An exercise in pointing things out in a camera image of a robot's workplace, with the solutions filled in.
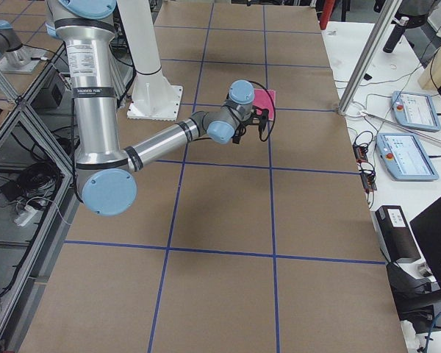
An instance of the white tablet with blue border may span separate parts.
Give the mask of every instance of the white tablet with blue border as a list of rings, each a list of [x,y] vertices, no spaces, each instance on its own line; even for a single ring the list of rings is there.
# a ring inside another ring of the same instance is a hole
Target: white tablet with blue border
[[[385,133],[376,136],[377,150],[390,175],[401,181],[439,179],[416,134]]]
[[[400,125],[425,131],[441,130],[430,95],[397,90],[392,95],[392,102],[395,119]]]

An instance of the pink sticky note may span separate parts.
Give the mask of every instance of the pink sticky note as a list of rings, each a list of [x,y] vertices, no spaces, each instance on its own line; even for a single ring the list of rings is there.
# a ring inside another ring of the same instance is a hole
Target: pink sticky note
[[[275,90],[268,90],[268,92],[271,95],[271,98],[273,99],[274,104],[276,104],[276,91]],[[273,105],[271,105],[270,97],[268,97],[267,93],[263,89],[255,88],[255,100],[253,100],[253,105],[262,108],[262,109],[269,109],[270,113],[268,114],[268,120],[273,120]]]

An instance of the white desk surface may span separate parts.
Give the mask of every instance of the white desk surface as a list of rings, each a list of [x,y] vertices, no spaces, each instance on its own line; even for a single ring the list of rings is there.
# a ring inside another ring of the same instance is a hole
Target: white desk surface
[[[322,31],[323,40],[325,41],[326,50],[330,59],[330,65],[333,70],[334,79],[340,81],[348,81],[351,76],[356,62],[364,48],[368,36],[373,28],[373,24],[358,24],[358,23],[341,23],[329,22],[327,28]],[[389,37],[391,28],[389,28],[388,35],[384,36],[380,47],[384,46],[384,42]],[[367,70],[367,73],[372,76],[370,81],[363,80],[362,85],[369,82],[383,82],[387,80],[394,80],[403,75],[410,74],[420,64],[415,53],[405,38],[395,47],[392,54],[384,53],[378,49],[373,61]],[[377,93],[383,96],[391,96],[395,90],[411,91],[418,93],[428,93],[431,95],[437,94],[437,91],[422,90],[417,82],[423,68],[419,67],[411,76],[406,76],[397,82],[386,82],[377,85],[367,85],[359,87],[354,101],[365,104],[366,96],[369,93]],[[339,96],[344,92],[346,83],[335,82]],[[433,97],[436,111],[441,113],[441,97]],[[367,111],[371,114],[384,117],[390,109],[391,98],[383,98],[380,96],[369,96],[367,100]],[[348,109],[347,114],[358,115],[362,108],[359,105],[352,104]],[[395,121],[392,113],[387,114],[387,119]],[[376,119],[369,119],[378,128],[381,122]],[[361,132],[370,130],[376,131],[363,118],[346,118],[347,124],[350,128]],[[381,132],[402,132],[389,124],[385,124],[381,128]],[[435,138],[441,140],[441,131],[439,132],[424,132]],[[350,138],[354,140],[354,133],[350,130]],[[368,142],[369,135],[362,136],[359,142]],[[435,146],[424,138],[420,138],[423,147],[428,154],[441,154],[441,147]],[[372,155],[374,151],[374,144],[370,146],[368,158],[372,162],[375,160],[376,167],[376,185],[378,190],[374,193],[374,203],[371,208],[372,211],[377,210],[383,204],[399,204],[404,210],[407,221],[412,220],[421,211],[427,208],[432,202],[441,196],[441,158],[433,159],[434,167],[437,169],[440,179],[434,182],[396,182],[393,181],[390,175],[385,170],[384,165],[377,156],[377,153]],[[416,268],[417,264],[423,262],[422,260],[403,265],[410,274],[419,277]],[[420,342],[424,342],[425,335],[419,335]],[[435,332],[431,335],[434,339],[430,342],[429,351],[431,353],[441,353],[441,332]]]

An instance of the black box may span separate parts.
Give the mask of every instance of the black box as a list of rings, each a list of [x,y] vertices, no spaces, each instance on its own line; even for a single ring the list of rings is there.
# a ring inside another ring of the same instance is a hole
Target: black box
[[[388,260],[413,263],[421,258],[400,206],[381,206],[375,215],[381,249]]]

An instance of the white stand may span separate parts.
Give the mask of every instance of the white stand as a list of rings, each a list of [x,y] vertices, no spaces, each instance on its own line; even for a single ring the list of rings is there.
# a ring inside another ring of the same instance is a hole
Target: white stand
[[[183,87],[163,76],[148,0],[119,0],[118,7],[137,70],[128,118],[176,120]]]

